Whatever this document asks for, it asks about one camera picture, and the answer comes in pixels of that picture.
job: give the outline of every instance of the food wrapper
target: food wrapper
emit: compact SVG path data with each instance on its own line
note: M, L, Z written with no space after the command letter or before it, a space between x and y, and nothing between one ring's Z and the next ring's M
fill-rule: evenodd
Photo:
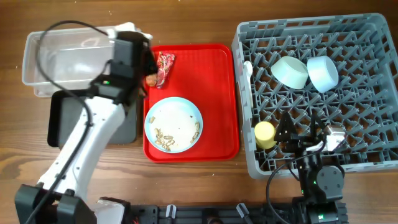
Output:
M167 76L170 73L170 69L174 64L175 55L159 52L156 65L159 68L157 71L157 83L156 88L162 88Z

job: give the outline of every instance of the wood surface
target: wood surface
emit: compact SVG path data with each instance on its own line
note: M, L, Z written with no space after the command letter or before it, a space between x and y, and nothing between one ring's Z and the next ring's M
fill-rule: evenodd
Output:
M0 223L17 223L15 192L34 185L59 153L47 145L50 99L21 82L26 37L54 22L74 19L96 26L126 21L154 36L154 45L222 43L231 46L244 21L380 12L398 40L397 1L225 0L0 2ZM345 178L350 223L398 223L398 173L356 173ZM102 196L134 204L219 205L265 202L266 181L250 178L244 148L230 161L154 164L135 143L108 146L93 174L88 202ZM276 202L300 195L293 178L271 185Z

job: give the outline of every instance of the plastic storage bin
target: plastic storage bin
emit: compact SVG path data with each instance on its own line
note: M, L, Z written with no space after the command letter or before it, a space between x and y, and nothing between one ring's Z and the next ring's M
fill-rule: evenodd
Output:
M36 68L35 50L41 33L32 32L27 37L22 82L33 86L35 95L46 97L59 89L47 82ZM43 69L54 81L70 90L87 88L111 57L112 43L108 37L90 28L50 31L40 50Z
M312 113L326 124L345 128L348 137L344 148L334 154L324 152L325 164L338 162L347 172L398 167L397 52L382 15L242 22L232 48L251 177L268 178L294 157L279 146L257 148L254 138L253 127L258 122L270 121L277 126L284 110L302 134L309 133ZM285 55L304 63L311 57L329 56L338 69L339 84L326 93L316 91L309 80L302 90L284 86L272 76L270 67ZM243 74L247 60L253 65L250 83ZM291 174L281 170L278 175Z

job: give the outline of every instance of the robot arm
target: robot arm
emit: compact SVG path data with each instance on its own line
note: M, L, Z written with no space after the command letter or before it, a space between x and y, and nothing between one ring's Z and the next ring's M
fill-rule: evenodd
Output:
M113 59L106 64L110 66L110 74L98 75L90 83L85 103L93 120L89 124L91 127L88 134L54 191L49 191L85 131L88 115L83 110L60 155L38 184L35 187L22 185L18 190L15 204L20 223L28 220L39 202L45 203L36 209L38 212L32 216L33 223L92 224L97 223L97 220L101 220L99 223L122 221L124 207L127 205L111 199L100 200L93 212L84 199L101 153L123 123L129 107L139 97L143 76L157 73L157 67L150 51L151 35L142 33L133 23L117 26L115 30L109 30L108 34L114 44Z
M311 136L299 136L288 112L282 114L275 141L284 142L284 152L294 153L303 197L293 199L299 223L344 223L337 201L343 198L344 169L338 164L324 164L321 151L333 152L345 140L341 128L325 126L311 117Z

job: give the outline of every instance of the clear plastic container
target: clear plastic container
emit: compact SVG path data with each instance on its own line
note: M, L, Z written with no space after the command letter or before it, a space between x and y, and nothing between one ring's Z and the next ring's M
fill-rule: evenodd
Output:
M59 89L47 82L36 67L35 50L41 33L32 32L27 37L22 82L33 86L36 96L48 97ZM65 88L77 90L87 88L89 82L100 74L112 52L113 44L108 37L93 29L53 30L45 36L40 59L49 77Z

